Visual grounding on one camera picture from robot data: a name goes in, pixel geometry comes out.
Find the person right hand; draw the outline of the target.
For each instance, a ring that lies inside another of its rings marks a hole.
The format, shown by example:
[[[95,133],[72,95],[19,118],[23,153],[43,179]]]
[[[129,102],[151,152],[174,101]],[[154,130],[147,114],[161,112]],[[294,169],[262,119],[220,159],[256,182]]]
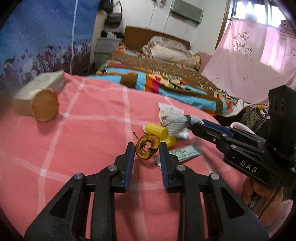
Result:
[[[283,200],[283,187],[281,187],[273,201],[268,204],[276,193],[276,189],[272,190],[265,188],[261,184],[251,181],[251,179],[247,177],[242,186],[242,200],[246,204],[249,203],[253,193],[257,193],[258,195],[266,198],[265,203],[256,213],[259,220],[262,221],[263,225],[270,231],[279,229],[279,227],[287,219],[293,206],[292,200]]]

